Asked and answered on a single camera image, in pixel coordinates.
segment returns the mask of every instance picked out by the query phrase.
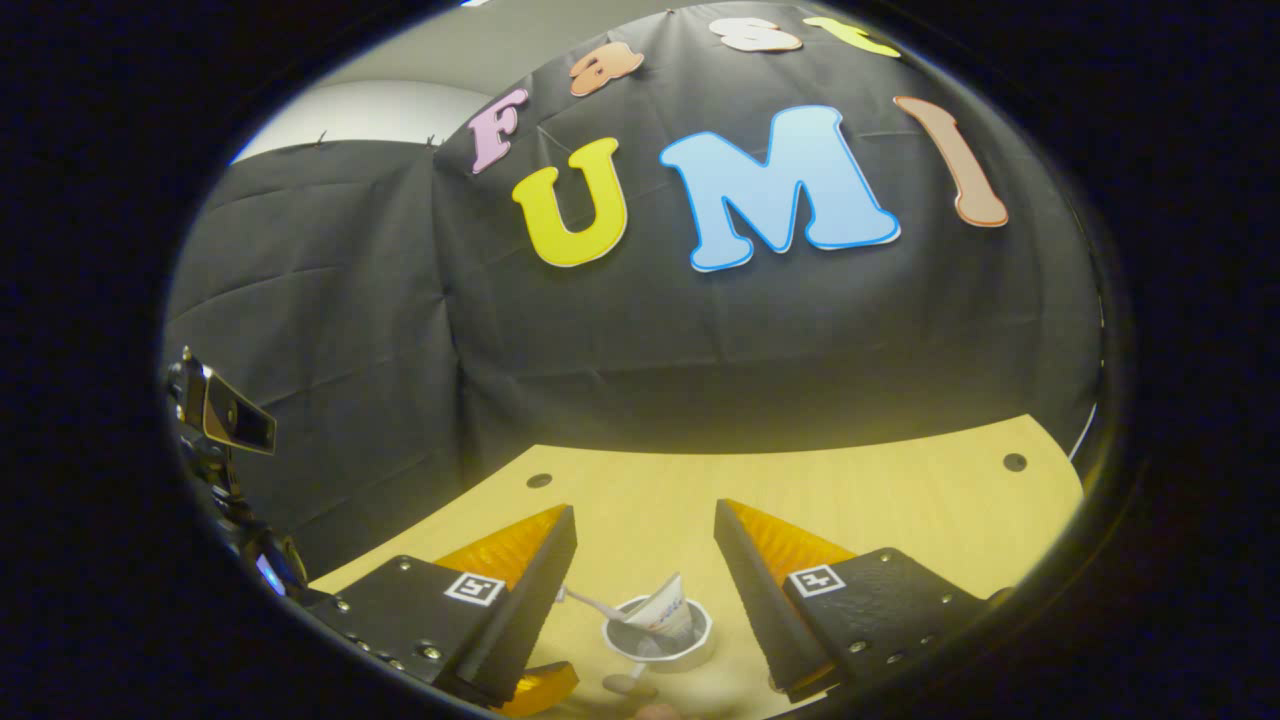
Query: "ceiling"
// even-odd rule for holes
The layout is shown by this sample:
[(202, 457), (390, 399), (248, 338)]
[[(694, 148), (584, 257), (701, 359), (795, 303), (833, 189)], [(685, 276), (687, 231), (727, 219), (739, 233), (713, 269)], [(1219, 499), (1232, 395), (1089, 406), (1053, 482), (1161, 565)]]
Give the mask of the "ceiling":
[[(489, 0), (458, 6), (389, 37), (317, 85), (431, 82), (497, 95), (573, 45), (627, 22), (707, 3), (682, 0)], [(819, 10), (813, 3), (783, 1)]]

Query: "yellow letter u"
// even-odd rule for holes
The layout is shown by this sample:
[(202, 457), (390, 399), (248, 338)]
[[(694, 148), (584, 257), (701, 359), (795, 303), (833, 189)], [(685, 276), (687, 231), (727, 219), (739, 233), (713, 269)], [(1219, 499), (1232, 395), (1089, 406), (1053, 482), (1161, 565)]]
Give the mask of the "yellow letter u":
[(602, 137), (588, 142), (568, 156), (568, 167), (582, 170), (586, 188), (595, 204), (595, 222), (581, 232), (568, 232), (561, 217), (559, 204), (552, 186), (559, 172), (543, 168), (520, 181), (511, 191), (511, 199), (525, 210), (529, 240), (538, 256), (552, 265), (571, 268), (603, 258), (622, 240), (627, 229), (627, 204), (613, 168), (613, 151), (618, 141)]

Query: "black fabric backdrop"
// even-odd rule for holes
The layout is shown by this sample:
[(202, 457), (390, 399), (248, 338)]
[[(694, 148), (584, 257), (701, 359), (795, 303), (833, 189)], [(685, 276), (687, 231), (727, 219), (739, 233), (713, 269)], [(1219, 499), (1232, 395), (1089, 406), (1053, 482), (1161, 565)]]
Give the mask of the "black fabric backdrop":
[[(278, 455), (242, 454), (242, 480), (314, 574), (535, 442), (762, 452), (1030, 413), (1071, 448), (1098, 372), (1097, 228), (980, 97), (910, 49), (873, 55), (803, 24), (808, 15), (726, 3), (586, 40), (512, 86), (530, 92), (512, 149), (479, 176), (465, 126), (434, 158), (333, 142), (229, 169), (178, 268), (165, 351), (191, 345), (279, 418)], [(769, 19), (805, 46), (730, 49), (707, 29), (721, 17)], [(568, 68), (611, 41), (644, 64), (570, 95)], [(956, 117), (1007, 225), (960, 220), (942, 156), (895, 95)], [(686, 192), (658, 154), (714, 131), (763, 161), (773, 114), (805, 104), (841, 111), (901, 236), (829, 252), (797, 229), (786, 254), (755, 240), (746, 265), (698, 273)], [(621, 143), (626, 234), (600, 260), (548, 265), (511, 190), (557, 167), (564, 222), (585, 228), (590, 197), (566, 160), (607, 136)], [(801, 201), (796, 228), (808, 219)]]

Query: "white wall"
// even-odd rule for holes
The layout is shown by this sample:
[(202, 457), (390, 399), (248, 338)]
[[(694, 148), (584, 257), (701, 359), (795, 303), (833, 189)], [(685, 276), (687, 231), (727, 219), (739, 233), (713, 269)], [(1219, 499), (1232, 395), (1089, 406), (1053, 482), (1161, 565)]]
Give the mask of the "white wall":
[(667, 8), (680, 12), (707, 1), (716, 0), (492, 0), (479, 8), (460, 4), (388, 36), (317, 85), (412, 79), (498, 95), (595, 35)]
[(260, 152), (333, 140), (444, 142), (490, 96), (447, 85), (360, 81), (315, 87), (276, 113), (236, 160)]

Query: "hand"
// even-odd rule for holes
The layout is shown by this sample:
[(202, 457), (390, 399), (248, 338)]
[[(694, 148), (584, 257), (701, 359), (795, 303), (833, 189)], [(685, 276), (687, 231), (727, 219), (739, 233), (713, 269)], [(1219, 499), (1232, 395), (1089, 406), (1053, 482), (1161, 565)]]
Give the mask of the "hand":
[(684, 716), (675, 707), (660, 705), (646, 705), (636, 711), (635, 720), (684, 720)]

